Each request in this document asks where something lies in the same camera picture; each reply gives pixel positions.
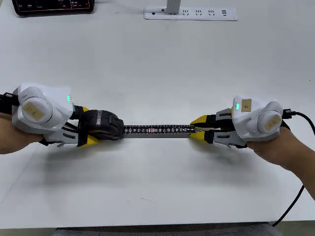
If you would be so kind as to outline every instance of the electrical outlet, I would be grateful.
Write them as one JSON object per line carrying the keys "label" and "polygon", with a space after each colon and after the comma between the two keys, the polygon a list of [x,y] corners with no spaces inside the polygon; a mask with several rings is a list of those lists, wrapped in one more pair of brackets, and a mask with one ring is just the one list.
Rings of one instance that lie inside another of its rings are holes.
{"label": "electrical outlet", "polygon": [[177,15],[167,14],[166,7],[146,7],[144,18],[148,20],[197,20],[237,21],[235,8],[230,7],[181,7]]}
{"label": "electrical outlet", "polygon": [[213,9],[209,9],[208,14],[209,14],[209,16],[215,16],[216,15],[215,11]]}
{"label": "electrical outlet", "polygon": [[200,9],[195,10],[195,12],[196,12],[196,16],[201,16],[202,15],[202,12],[201,12]]}
{"label": "electrical outlet", "polygon": [[182,15],[183,16],[188,16],[189,15],[189,10],[188,9],[183,9],[182,10]]}

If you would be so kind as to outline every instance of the white table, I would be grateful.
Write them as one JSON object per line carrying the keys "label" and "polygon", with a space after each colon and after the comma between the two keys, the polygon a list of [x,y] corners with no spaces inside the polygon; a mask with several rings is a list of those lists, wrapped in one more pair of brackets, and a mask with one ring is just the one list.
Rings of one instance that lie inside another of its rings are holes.
{"label": "white table", "polygon": [[[231,106],[236,94],[275,98],[315,118],[314,1],[186,0],[234,6],[240,20],[143,19],[144,6],[163,4],[113,0],[90,15],[19,18],[4,0],[1,92],[22,82],[71,86],[75,104],[125,124],[188,124]],[[288,123],[315,148],[306,121]],[[0,228],[273,221],[300,186],[249,149],[189,139],[34,144],[0,156]],[[306,191],[286,220],[315,220]]]}

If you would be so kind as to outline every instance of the tape measure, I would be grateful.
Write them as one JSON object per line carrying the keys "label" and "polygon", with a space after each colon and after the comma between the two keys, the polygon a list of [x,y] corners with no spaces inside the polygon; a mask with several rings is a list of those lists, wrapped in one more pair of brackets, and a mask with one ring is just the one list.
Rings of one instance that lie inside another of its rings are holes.
{"label": "tape measure", "polygon": [[193,125],[125,125],[124,135],[134,134],[192,134],[195,132]]}

